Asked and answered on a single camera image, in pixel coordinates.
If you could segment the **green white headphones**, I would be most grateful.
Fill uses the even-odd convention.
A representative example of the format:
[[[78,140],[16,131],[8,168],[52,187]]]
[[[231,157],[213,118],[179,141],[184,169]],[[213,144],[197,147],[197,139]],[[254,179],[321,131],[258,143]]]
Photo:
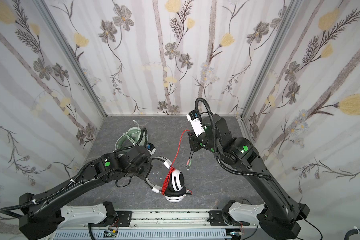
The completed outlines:
[[[118,138],[114,146],[115,151],[124,148],[124,144],[127,141],[130,142],[132,145],[139,145],[139,146],[143,146],[148,143],[147,130],[143,130],[140,124],[136,120],[133,120],[133,122],[137,126],[131,127]]]

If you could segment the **black white headphones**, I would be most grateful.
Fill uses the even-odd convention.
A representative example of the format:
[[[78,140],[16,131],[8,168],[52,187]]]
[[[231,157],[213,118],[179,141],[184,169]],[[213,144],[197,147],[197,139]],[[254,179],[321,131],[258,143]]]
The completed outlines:
[[[170,172],[167,188],[163,191],[163,187],[154,185],[148,177],[145,178],[146,185],[156,194],[162,194],[171,203],[181,202],[186,195],[191,195],[192,192],[185,186],[184,175],[180,170],[173,167],[173,163],[164,157],[153,157],[151,160],[160,161]]]

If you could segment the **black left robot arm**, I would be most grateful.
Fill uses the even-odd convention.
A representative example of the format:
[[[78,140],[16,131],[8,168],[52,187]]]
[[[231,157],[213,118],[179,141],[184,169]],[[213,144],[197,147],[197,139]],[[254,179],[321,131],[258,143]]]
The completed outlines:
[[[152,149],[147,129],[142,127],[141,136],[134,145],[86,163],[75,176],[50,190],[37,195],[22,195],[18,205],[3,207],[0,213],[18,219],[19,230],[27,239],[42,239],[55,232],[66,220],[61,209],[74,199],[123,178],[144,180],[152,167]]]

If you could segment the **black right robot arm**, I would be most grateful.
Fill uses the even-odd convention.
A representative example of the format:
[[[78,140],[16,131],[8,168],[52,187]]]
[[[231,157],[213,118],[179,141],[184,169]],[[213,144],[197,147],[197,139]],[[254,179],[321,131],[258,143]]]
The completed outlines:
[[[222,211],[228,224],[245,222],[258,225],[275,240],[298,238],[299,221],[306,221],[310,208],[296,202],[265,166],[250,140],[232,136],[224,118],[213,114],[207,100],[197,98],[195,109],[187,115],[192,125],[188,134],[193,152],[205,149],[218,165],[231,175],[244,177],[263,200],[262,205],[229,202]]]

